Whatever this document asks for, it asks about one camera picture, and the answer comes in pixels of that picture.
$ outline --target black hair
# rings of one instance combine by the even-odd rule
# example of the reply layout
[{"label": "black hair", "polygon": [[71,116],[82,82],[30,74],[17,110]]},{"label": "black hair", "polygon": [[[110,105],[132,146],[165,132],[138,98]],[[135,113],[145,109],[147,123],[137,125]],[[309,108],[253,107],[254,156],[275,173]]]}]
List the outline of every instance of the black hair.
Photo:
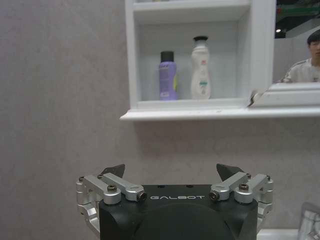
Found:
[{"label": "black hair", "polygon": [[318,42],[320,41],[320,29],[312,33],[307,40],[308,45],[310,45],[312,42]]}]

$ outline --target white lotion bottle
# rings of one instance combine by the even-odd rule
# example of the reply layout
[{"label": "white lotion bottle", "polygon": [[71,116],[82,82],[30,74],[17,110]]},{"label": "white lotion bottle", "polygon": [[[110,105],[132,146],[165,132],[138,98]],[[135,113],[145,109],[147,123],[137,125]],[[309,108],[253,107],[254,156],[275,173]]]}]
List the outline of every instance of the white lotion bottle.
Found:
[{"label": "white lotion bottle", "polygon": [[207,47],[207,36],[196,36],[194,38],[195,48],[192,51],[192,99],[209,99],[211,95],[211,82],[209,78],[208,63],[210,59]]}]

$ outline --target black bottle cap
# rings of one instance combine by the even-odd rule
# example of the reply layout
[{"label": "black bottle cap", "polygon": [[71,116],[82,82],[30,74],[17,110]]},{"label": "black bottle cap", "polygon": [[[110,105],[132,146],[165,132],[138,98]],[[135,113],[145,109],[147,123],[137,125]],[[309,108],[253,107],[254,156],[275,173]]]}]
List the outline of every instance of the black bottle cap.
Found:
[{"label": "black bottle cap", "polygon": [[207,36],[196,36],[196,37],[193,38],[193,40],[195,40],[195,41],[199,41],[199,40],[207,41],[208,37]]},{"label": "black bottle cap", "polygon": [[174,52],[173,51],[162,51],[161,52],[161,62],[174,62]]}]

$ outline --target white shirt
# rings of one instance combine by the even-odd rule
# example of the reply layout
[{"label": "white shirt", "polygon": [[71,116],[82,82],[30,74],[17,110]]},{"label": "white shirt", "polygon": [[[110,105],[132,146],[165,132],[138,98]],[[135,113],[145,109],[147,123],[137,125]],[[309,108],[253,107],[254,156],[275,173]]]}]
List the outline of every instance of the white shirt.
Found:
[{"label": "white shirt", "polygon": [[311,58],[297,62],[281,80],[282,83],[320,82],[320,67],[312,66]]}]

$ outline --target silver metal bracket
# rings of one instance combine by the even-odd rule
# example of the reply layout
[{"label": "silver metal bracket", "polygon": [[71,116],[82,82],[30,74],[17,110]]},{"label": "silver metal bracket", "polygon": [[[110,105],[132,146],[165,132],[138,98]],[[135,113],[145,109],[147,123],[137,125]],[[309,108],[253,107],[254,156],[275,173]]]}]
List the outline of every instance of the silver metal bracket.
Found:
[{"label": "silver metal bracket", "polygon": [[99,202],[113,205],[121,201],[121,193],[129,201],[141,202],[147,198],[142,185],[130,183],[112,173],[80,177],[76,182],[78,211],[84,215],[85,223],[100,237]]},{"label": "silver metal bracket", "polygon": [[273,208],[274,181],[263,174],[257,174],[254,178],[248,179],[246,173],[238,172],[221,183],[213,184],[209,196],[214,202],[223,201],[229,199],[232,191],[234,191],[234,199],[240,204],[250,204],[254,199],[258,202],[258,233],[267,214]]},{"label": "silver metal bracket", "polygon": [[109,185],[116,185],[129,201],[141,202],[147,198],[142,185],[130,183],[112,173],[104,174],[101,180]]},{"label": "silver metal bracket", "polygon": [[211,185],[210,197],[213,201],[223,201],[229,199],[230,193],[239,185],[248,181],[248,176],[244,172],[237,172],[233,176],[221,183]]},{"label": "silver metal bracket", "polygon": [[256,194],[268,183],[267,175],[258,174],[248,182],[248,189],[239,187],[234,189],[234,199],[241,204],[249,204],[254,200]]}]

